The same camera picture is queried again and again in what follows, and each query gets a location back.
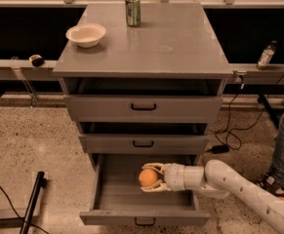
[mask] gray cabinet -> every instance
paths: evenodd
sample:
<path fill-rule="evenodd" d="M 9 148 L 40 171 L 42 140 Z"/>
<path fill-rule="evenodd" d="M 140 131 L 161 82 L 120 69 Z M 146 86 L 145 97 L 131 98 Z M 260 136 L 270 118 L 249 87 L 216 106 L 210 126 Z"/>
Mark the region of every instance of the gray cabinet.
<path fill-rule="evenodd" d="M 80 23 L 106 35 L 67 43 L 54 74 L 96 178 L 84 224 L 203 225 L 192 191 L 144 193 L 144 163 L 196 164 L 222 103 L 228 63 L 198 3 L 142 4 L 128 27 L 124 3 L 90 4 Z"/>

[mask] floor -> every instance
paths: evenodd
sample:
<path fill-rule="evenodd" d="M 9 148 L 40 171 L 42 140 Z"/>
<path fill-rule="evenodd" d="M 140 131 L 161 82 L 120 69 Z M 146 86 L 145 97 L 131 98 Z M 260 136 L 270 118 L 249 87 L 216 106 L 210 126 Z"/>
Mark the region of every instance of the floor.
<path fill-rule="evenodd" d="M 228 103 L 211 130 L 223 129 L 228 119 Z M 40 97 L 30 108 L 26 95 L 6 95 L 0 99 L 0 185 L 10 196 L 15 208 L 24 208 L 30 197 L 38 171 L 44 171 L 48 186 L 42 189 L 40 212 L 34 223 L 49 233 L 173 233 L 173 234 L 252 234 L 276 233 L 234 196 L 214 200 L 198 195 L 200 209 L 211 214 L 203 227 L 130 227 L 85 226 L 79 212 L 88 211 L 94 171 L 77 137 L 62 97 Z M 262 111 L 255 97 L 237 98 L 231 107 L 230 126 L 246 128 L 256 121 Z M 233 169 L 253 179 L 265 173 L 271 161 L 276 129 L 265 112 L 258 123 L 248 131 L 236 132 L 242 140 L 239 150 L 225 154 L 207 152 L 201 162 L 211 159 L 225 161 Z M 229 143 L 238 146 L 236 139 Z M 210 143 L 218 144 L 210 134 Z M 0 192 L 0 209 L 9 209 Z M 0 226 L 0 233 L 19 233 L 19 228 Z M 31 227 L 29 233 L 43 233 Z"/>

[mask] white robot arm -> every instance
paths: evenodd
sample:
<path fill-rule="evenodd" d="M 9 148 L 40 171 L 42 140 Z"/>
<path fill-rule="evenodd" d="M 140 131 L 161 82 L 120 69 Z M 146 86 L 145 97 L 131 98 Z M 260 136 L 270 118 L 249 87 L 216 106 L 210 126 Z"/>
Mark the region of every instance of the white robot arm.
<path fill-rule="evenodd" d="M 142 187 L 144 192 L 193 190 L 217 199 L 231 193 L 284 234 L 284 201 L 259 188 L 222 161 L 211 160 L 205 168 L 175 163 L 149 163 L 142 168 L 153 169 L 164 176 L 163 180 Z"/>

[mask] drawer handle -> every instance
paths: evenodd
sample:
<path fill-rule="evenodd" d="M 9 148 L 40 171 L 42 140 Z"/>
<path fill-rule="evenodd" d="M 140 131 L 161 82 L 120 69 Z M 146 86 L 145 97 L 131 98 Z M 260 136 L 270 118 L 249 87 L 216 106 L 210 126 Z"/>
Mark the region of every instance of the drawer handle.
<path fill-rule="evenodd" d="M 152 147 L 154 145 L 154 141 L 150 141 L 149 143 L 138 143 L 137 141 L 133 140 L 133 145 L 135 147 Z"/>
<path fill-rule="evenodd" d="M 157 104 L 154 103 L 151 107 L 137 107 L 133 103 L 131 103 L 131 109 L 136 111 L 152 111 L 157 108 Z"/>
<path fill-rule="evenodd" d="M 135 225 L 136 226 L 153 226 L 155 224 L 155 217 L 152 219 L 151 223 L 138 223 L 138 218 L 135 217 Z"/>

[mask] orange ball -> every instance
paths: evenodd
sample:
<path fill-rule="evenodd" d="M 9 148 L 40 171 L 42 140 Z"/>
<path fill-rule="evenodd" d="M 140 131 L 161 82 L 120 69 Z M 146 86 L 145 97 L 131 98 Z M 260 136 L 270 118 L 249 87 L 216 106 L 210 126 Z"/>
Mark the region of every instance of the orange ball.
<path fill-rule="evenodd" d="M 158 181 L 158 179 L 159 179 L 158 173 L 153 169 L 142 170 L 139 177 L 140 184 L 143 187 L 148 187 L 154 184 L 156 181 Z"/>

